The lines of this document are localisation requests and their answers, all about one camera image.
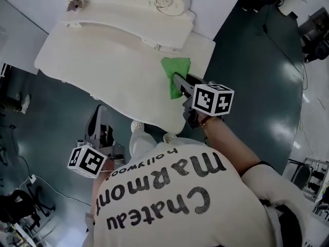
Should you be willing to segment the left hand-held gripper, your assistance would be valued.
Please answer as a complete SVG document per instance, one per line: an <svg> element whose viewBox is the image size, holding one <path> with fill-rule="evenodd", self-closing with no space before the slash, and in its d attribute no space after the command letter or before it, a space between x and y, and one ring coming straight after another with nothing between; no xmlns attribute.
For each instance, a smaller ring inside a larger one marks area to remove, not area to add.
<svg viewBox="0 0 329 247"><path fill-rule="evenodd" d="M107 158L113 160L115 166L126 164L125 147L114 140L113 129L102 123L105 110L103 105L96 107L88 121L84 139L77 140L68 161L68 169L86 178L97 178Z"/></svg>

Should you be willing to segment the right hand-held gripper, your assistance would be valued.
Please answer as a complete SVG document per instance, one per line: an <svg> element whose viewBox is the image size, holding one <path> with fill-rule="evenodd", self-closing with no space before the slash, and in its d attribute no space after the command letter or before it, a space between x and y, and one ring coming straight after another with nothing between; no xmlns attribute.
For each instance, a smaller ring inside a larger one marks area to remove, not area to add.
<svg viewBox="0 0 329 247"><path fill-rule="evenodd" d="M187 73L186 78L174 73L173 82L182 95L186 97L183 103L183 117L191 129L199 126L197 112L212 117L220 117L230 113L234 90L214 83L207 83L196 75Z"/></svg>

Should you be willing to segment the green cloth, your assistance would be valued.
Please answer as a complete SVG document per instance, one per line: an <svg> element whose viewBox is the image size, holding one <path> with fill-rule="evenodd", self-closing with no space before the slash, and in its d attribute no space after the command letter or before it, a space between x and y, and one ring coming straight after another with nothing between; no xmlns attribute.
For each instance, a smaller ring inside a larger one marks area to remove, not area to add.
<svg viewBox="0 0 329 247"><path fill-rule="evenodd" d="M176 87L174 83L175 73L179 74L184 79L187 78L191 67L190 58L168 58L164 57L161 60L161 66L169 80L169 93L170 98L178 99L182 96L181 91Z"/></svg>

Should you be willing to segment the person's right forearm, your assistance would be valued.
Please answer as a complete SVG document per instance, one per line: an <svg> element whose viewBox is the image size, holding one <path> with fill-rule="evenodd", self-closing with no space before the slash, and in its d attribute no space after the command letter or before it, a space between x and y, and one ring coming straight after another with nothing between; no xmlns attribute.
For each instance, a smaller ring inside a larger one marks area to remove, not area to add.
<svg viewBox="0 0 329 247"><path fill-rule="evenodd" d="M198 122L210 146L225 156L240 175L260 162L257 155L218 117L198 112Z"/></svg>

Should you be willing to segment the person's left forearm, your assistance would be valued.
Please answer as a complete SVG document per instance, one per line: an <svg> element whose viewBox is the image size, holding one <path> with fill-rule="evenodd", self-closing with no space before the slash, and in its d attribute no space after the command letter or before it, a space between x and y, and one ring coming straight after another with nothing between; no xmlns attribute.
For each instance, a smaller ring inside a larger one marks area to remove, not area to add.
<svg viewBox="0 0 329 247"><path fill-rule="evenodd" d="M96 179L94 179L93 191L92 191L92 203L91 203L91 208L90 208L90 214L92 216L94 216L94 214L95 214L96 199L97 199L97 194L98 194L99 188L100 188L101 184L104 182L104 180L114 171L114 165L115 165L114 161L107 158L106 161L104 162L104 165L103 165L98 177Z"/></svg>

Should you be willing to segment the white dressing table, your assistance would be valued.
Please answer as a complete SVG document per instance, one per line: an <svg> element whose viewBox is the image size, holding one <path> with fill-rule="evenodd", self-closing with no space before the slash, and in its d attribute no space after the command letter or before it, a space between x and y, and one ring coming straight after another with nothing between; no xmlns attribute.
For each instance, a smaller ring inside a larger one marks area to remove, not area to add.
<svg viewBox="0 0 329 247"><path fill-rule="evenodd" d="M161 66L166 56L120 29L58 23L34 64L48 77L90 93L128 118L178 134L185 126L184 98L170 98Z"/></svg>

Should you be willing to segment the person's white trousers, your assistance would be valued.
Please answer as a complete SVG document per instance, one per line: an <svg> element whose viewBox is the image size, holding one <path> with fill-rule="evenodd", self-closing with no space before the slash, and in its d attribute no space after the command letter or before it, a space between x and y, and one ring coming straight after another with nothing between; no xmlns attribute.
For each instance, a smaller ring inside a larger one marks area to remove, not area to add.
<svg viewBox="0 0 329 247"><path fill-rule="evenodd" d="M150 134L141 129L135 130L132 133L129 144L129 151L131 155L129 163L134 163L141 158L144 158L144 156L154 150L156 146L157 142Z"/></svg>

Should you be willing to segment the black office chair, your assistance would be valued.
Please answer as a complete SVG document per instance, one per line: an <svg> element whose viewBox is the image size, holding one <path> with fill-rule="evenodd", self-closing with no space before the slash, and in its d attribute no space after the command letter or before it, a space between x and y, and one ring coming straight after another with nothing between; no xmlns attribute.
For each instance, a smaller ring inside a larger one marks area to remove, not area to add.
<svg viewBox="0 0 329 247"><path fill-rule="evenodd" d="M31 191L31 184L27 185L29 193L17 189L9 196L0 196L0 221L3 223L16 224L21 219L30 216L33 223L29 226L32 231L36 226L40 227L40 216L37 213L39 210L45 217L50 216L50 212L45 212L44 209L55 211L56 207L48 207L39 200L39 193L42 187L38 186L35 193Z"/></svg>

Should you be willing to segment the pink artificial flower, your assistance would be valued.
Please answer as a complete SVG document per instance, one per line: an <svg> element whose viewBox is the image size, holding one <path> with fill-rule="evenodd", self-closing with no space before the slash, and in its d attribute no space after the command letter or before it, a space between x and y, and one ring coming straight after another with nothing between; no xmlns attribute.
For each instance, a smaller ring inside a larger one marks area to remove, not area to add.
<svg viewBox="0 0 329 247"><path fill-rule="evenodd" d="M88 0L71 0L67 6L66 11L80 11L88 4Z"/></svg>

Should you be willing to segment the black metal chair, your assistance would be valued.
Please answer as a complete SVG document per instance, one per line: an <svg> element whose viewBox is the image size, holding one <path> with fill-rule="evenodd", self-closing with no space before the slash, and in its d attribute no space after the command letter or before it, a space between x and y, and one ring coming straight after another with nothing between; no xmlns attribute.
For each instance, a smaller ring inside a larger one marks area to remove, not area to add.
<svg viewBox="0 0 329 247"><path fill-rule="evenodd" d="M289 159L288 162L290 164L297 165L296 170L290 181L295 184L300 190L303 190L308 184L309 179L312 175L312 166L292 159Z"/></svg>

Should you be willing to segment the person's cream printed t-shirt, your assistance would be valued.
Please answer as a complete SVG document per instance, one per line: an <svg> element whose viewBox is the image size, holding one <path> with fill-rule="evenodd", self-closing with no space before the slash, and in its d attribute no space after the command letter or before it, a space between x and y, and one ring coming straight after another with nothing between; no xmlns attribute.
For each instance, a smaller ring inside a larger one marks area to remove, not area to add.
<svg viewBox="0 0 329 247"><path fill-rule="evenodd" d="M243 174L203 144L159 144L105 179L82 247L294 247L302 191L260 162Z"/></svg>

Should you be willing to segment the white metal shelf rack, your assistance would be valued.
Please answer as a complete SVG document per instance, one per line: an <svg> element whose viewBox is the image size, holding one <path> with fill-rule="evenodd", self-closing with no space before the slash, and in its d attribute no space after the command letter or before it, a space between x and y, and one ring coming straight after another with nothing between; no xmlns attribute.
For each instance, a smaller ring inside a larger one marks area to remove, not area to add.
<svg viewBox="0 0 329 247"><path fill-rule="evenodd" d="M329 161L307 157L305 164L309 165L310 177L303 188L304 196L311 202L316 203L329 187Z"/></svg>

